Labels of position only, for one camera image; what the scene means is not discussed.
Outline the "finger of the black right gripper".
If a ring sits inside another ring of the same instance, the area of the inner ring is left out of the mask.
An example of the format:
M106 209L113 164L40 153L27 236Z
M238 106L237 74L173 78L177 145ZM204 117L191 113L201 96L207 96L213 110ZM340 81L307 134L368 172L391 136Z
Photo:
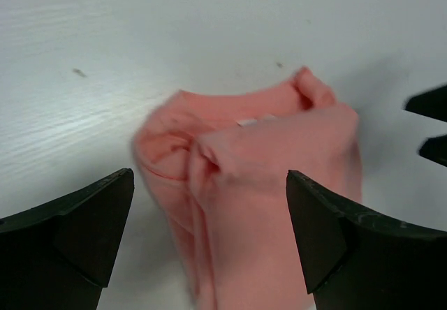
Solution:
M447 135L426 139L418 154L439 165L447 166Z
M410 97L404 109L424 117L446 122L447 86L442 85Z

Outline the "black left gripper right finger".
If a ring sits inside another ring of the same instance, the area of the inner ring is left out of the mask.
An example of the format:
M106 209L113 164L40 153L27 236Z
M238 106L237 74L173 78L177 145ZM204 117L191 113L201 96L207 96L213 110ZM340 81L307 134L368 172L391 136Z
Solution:
M301 172L286 197L317 309L445 309L446 233L379 213Z

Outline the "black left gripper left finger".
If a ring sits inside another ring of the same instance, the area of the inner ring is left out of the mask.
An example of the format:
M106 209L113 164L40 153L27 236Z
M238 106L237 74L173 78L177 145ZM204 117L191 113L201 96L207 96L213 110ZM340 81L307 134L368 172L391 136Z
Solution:
M134 192L122 168L1 219L1 308L96 309L108 287Z

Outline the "pink t shirt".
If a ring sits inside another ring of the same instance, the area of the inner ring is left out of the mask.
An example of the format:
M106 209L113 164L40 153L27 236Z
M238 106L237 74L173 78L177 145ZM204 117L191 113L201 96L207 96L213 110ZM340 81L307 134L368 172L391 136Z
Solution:
M163 209L199 309L307 309L286 200L298 170L362 195L358 116L308 68L239 96L179 91L133 148Z

